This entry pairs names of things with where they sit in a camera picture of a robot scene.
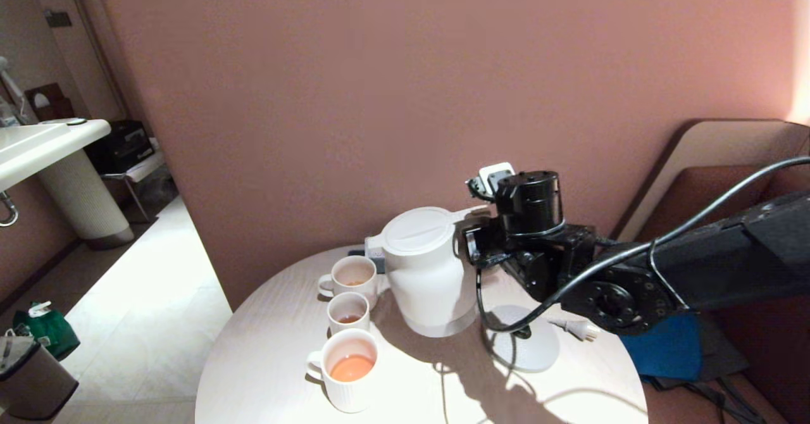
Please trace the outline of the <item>white electric kettle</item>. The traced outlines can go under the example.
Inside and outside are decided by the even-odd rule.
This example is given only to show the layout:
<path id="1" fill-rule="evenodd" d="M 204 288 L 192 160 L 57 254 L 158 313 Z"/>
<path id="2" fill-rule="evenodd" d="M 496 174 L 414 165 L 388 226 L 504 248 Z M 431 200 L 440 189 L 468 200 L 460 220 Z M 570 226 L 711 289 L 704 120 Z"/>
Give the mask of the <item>white electric kettle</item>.
<path id="1" fill-rule="evenodd" d="M 411 209 L 364 240 L 367 254 L 382 253 L 403 320 L 423 337 L 452 337 L 477 317 L 475 271 L 458 247 L 456 229 L 480 209 Z"/>

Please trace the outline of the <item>round white kettle base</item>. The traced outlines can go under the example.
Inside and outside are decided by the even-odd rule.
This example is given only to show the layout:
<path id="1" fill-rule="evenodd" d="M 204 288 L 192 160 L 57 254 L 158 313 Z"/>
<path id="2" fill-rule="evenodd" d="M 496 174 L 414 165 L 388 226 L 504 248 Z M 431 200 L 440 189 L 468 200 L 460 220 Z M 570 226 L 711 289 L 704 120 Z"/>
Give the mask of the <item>round white kettle base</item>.
<path id="1" fill-rule="evenodd" d="M 530 335 L 484 329 L 484 340 L 491 356 L 510 370 L 538 373 L 548 370 L 558 360 L 561 344 L 555 326 L 544 318 L 530 323 Z"/>

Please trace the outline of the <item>white power plug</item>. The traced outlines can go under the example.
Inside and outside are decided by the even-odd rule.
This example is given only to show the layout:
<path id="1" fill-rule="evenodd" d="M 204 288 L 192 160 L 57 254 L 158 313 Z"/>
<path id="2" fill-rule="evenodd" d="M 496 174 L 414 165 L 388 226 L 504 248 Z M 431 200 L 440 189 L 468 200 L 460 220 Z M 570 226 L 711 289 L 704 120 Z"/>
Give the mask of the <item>white power plug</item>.
<path id="1" fill-rule="evenodd" d="M 571 334 L 580 341 L 593 342 L 600 334 L 601 329 L 595 324 L 584 320 L 561 320 L 548 318 L 547 322 Z"/>

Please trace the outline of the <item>small white mug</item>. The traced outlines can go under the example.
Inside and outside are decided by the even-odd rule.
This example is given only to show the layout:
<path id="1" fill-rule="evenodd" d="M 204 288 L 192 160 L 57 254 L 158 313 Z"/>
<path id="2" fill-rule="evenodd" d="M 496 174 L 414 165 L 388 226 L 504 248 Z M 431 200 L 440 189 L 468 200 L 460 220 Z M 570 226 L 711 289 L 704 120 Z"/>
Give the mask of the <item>small white mug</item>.
<path id="1" fill-rule="evenodd" d="M 332 335 L 356 328 L 370 331 L 370 303 L 359 292 L 341 292 L 330 300 L 327 318 Z"/>

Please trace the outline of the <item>large white ribbed mug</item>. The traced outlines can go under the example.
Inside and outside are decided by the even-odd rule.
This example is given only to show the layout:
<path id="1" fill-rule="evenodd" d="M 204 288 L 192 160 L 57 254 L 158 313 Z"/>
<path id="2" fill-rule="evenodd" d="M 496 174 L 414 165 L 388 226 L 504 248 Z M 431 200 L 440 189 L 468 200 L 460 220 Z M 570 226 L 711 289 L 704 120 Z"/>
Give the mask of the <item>large white ribbed mug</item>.
<path id="1" fill-rule="evenodd" d="M 379 355 L 376 338 L 369 331 L 350 328 L 308 355 L 307 375 L 323 383 L 333 407 L 344 413 L 362 412 L 376 398 Z"/>

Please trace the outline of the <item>blue cushion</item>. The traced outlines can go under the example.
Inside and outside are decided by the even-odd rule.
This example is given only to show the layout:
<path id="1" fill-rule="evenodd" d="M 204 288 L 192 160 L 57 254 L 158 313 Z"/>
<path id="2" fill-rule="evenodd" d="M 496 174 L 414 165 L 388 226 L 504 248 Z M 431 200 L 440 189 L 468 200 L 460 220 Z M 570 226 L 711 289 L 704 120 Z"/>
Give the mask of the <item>blue cushion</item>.
<path id="1" fill-rule="evenodd" d="M 697 380 L 702 367 L 699 320 L 676 315 L 640 335 L 620 335 L 637 374 L 672 380 Z"/>

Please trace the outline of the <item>beige leaning board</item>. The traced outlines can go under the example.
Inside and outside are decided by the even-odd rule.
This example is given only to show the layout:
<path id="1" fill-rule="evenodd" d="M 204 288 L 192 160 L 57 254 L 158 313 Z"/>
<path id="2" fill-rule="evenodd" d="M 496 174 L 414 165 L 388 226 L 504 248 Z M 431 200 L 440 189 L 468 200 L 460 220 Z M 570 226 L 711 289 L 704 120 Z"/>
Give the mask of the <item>beige leaning board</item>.
<path id="1" fill-rule="evenodd" d="M 632 240 L 677 175 L 695 166 L 766 165 L 807 152 L 810 127 L 778 119 L 692 119 L 679 127 L 614 228 Z"/>

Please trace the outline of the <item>black box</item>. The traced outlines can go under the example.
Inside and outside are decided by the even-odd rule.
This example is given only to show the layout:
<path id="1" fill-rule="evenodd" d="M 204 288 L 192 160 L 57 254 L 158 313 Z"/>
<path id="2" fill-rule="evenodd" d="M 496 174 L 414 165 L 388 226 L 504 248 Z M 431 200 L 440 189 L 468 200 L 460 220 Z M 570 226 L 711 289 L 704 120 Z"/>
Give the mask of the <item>black box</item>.
<path id="1" fill-rule="evenodd" d="M 110 123 L 111 132 L 84 147 L 100 174 L 125 173 L 154 155 L 154 148 L 142 122 L 121 120 Z"/>

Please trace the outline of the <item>green bag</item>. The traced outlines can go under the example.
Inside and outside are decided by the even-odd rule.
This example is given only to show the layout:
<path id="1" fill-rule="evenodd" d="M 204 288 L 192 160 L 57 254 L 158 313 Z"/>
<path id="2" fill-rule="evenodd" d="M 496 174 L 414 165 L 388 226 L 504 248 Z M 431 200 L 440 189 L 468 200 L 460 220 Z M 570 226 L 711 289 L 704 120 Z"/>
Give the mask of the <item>green bag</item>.
<path id="1" fill-rule="evenodd" d="M 20 337 L 32 337 L 58 361 L 80 346 L 78 335 L 52 302 L 33 302 L 30 308 L 15 311 L 12 329 Z"/>

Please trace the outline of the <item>beige door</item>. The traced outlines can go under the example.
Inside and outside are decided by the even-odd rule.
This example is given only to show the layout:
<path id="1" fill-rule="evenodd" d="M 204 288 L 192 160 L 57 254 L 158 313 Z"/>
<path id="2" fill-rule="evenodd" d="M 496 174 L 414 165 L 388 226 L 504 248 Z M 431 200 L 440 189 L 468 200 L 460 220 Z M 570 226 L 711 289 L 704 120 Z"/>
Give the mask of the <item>beige door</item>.
<path id="1" fill-rule="evenodd" d="M 37 2 L 43 18 L 46 9 L 69 12 L 73 23 L 71 28 L 49 28 L 47 22 L 46 27 L 55 40 L 86 113 L 107 121 L 130 119 L 132 113 L 129 104 L 99 40 L 96 24 L 90 14 L 89 0 Z"/>

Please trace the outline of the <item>white sink counter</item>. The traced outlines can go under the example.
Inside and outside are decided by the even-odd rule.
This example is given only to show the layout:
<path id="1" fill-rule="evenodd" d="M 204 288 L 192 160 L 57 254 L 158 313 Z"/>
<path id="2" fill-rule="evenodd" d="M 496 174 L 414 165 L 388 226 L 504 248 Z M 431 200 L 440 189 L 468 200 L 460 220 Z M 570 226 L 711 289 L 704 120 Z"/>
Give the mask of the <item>white sink counter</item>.
<path id="1" fill-rule="evenodd" d="M 101 119 L 76 126 L 66 123 L 0 128 L 0 192 L 109 135 Z"/>

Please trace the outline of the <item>brown trash bin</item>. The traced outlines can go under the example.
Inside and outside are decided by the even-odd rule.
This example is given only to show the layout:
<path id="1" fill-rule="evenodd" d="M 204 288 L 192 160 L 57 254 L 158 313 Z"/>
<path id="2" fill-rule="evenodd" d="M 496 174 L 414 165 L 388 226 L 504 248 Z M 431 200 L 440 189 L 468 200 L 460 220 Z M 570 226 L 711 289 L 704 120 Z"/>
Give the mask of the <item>brown trash bin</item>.
<path id="1" fill-rule="evenodd" d="M 61 412 L 79 381 L 32 337 L 0 335 L 0 411 L 46 421 Z"/>

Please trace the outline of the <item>chrome drain pipe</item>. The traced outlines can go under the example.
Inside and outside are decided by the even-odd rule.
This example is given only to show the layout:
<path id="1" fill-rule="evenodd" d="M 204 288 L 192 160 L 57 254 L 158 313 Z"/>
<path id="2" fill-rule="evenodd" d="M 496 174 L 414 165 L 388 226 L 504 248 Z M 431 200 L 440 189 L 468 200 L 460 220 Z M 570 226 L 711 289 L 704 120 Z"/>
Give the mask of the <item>chrome drain pipe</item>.
<path id="1" fill-rule="evenodd" d="M 0 215 L 0 228 L 6 228 L 9 226 L 14 225 L 20 213 L 18 212 L 18 208 L 14 204 L 11 196 L 9 196 L 6 191 L 0 192 L 0 205 L 6 210 L 5 215 Z"/>

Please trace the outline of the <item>white ribbed pedestal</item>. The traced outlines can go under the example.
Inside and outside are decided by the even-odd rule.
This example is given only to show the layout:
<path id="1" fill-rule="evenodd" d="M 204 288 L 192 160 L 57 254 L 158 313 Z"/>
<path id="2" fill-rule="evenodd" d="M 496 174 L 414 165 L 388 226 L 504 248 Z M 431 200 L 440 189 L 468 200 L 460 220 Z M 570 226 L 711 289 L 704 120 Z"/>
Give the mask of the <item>white ribbed pedestal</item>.
<path id="1" fill-rule="evenodd" d="M 112 250 L 133 242 L 130 222 L 84 150 L 43 168 L 37 178 L 90 249 Z"/>

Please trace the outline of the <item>brown wall tissue holder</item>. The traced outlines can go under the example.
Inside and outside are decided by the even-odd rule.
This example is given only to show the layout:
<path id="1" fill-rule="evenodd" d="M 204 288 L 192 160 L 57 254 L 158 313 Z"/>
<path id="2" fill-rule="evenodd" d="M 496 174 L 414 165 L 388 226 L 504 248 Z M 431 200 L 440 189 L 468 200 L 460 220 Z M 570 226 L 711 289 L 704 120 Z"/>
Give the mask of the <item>brown wall tissue holder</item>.
<path id="1" fill-rule="evenodd" d="M 24 92 L 33 113 L 40 122 L 75 118 L 72 101 L 57 83 L 34 87 Z"/>

